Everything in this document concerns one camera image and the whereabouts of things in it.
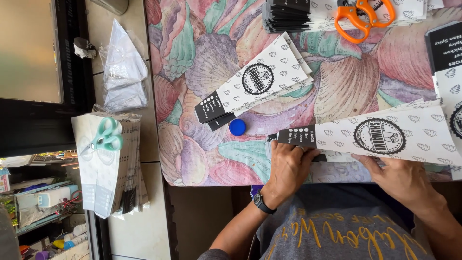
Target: ring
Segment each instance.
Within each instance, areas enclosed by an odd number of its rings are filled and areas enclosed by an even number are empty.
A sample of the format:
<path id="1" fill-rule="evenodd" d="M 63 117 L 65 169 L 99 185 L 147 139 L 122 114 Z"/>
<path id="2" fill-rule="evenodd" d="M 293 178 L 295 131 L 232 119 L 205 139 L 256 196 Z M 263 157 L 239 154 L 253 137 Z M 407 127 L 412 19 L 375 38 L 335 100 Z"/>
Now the ring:
<path id="1" fill-rule="evenodd" d="M 303 152 L 305 152 L 305 148 L 303 148 L 303 146 L 300 146 L 300 145 L 297 145 L 296 147 L 300 148 L 303 150 Z"/>

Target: person's right hand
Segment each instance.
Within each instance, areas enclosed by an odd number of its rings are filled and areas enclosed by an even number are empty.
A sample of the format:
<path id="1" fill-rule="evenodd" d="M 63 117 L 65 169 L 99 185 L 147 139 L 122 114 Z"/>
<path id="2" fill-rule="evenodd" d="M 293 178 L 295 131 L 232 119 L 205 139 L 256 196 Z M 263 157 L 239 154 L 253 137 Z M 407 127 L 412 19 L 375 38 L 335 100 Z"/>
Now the person's right hand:
<path id="1" fill-rule="evenodd" d="M 445 198 L 430 184 L 423 163 L 391 158 L 380 158 L 380 166 L 369 156 L 352 155 L 369 170 L 375 181 L 387 194 L 412 212 L 435 209 L 446 204 Z"/>

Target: orange scissors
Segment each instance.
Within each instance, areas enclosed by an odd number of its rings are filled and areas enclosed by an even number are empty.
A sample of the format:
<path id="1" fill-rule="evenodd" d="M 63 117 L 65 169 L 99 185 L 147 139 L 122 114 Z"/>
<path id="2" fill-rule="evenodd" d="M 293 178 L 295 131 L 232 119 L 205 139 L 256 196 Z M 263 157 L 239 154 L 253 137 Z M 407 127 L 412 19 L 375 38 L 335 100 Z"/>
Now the orange scissors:
<path id="1" fill-rule="evenodd" d="M 335 18 L 335 28 L 337 31 L 342 35 L 345 39 L 352 43 L 361 43 L 363 42 L 368 36 L 369 31 L 372 27 L 384 28 L 390 25 L 395 19 L 395 10 L 393 5 L 391 4 L 390 0 L 382 0 L 382 3 L 387 7 L 388 12 L 390 13 L 390 21 L 387 23 L 381 23 L 378 21 L 377 14 L 368 3 L 367 0 L 338 0 L 337 1 L 337 17 Z M 358 15 L 356 14 L 357 9 L 361 9 L 364 11 L 368 18 L 369 22 L 364 22 L 361 20 Z M 341 18 L 347 18 L 350 22 L 359 30 L 364 33 L 364 37 L 361 39 L 357 39 L 352 37 L 351 35 L 347 34 L 339 25 L 339 20 Z"/>

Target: wristwatch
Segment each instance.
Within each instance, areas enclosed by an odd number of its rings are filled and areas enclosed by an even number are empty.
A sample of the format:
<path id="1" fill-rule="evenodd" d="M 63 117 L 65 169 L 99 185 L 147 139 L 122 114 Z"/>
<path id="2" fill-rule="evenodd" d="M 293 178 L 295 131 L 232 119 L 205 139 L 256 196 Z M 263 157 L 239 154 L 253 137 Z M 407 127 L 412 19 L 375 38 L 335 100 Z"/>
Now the wristwatch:
<path id="1" fill-rule="evenodd" d="M 261 189 L 258 189 L 257 194 L 254 196 L 254 204 L 257 206 L 257 208 L 261 209 L 263 212 L 267 214 L 273 214 L 276 212 L 277 209 L 271 210 L 269 209 L 265 203 L 263 202 L 263 195 L 260 194 Z"/>

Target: shell pattern tablecloth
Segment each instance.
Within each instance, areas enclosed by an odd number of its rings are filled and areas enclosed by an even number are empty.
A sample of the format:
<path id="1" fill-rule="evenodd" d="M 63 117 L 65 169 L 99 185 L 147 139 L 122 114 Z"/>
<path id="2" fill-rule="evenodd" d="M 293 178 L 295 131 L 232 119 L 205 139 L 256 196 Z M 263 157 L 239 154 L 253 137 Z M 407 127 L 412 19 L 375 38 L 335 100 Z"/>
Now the shell pattern tablecloth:
<path id="1" fill-rule="evenodd" d="M 239 118 L 243 136 L 226 126 L 211 132 L 194 106 L 277 34 L 261 24 L 264 0 L 146 0 L 162 173 L 176 186 L 265 183 L 267 135 L 351 117 L 416 99 L 435 99 L 425 33 L 462 20 L 461 0 L 446 0 L 430 22 L 372 29 L 361 44 L 336 31 L 290 34 L 313 70 L 314 84 L 254 107 Z M 433 181 L 452 180 L 450 167 L 426 165 Z M 370 182 L 356 163 L 314 163 L 307 183 Z"/>

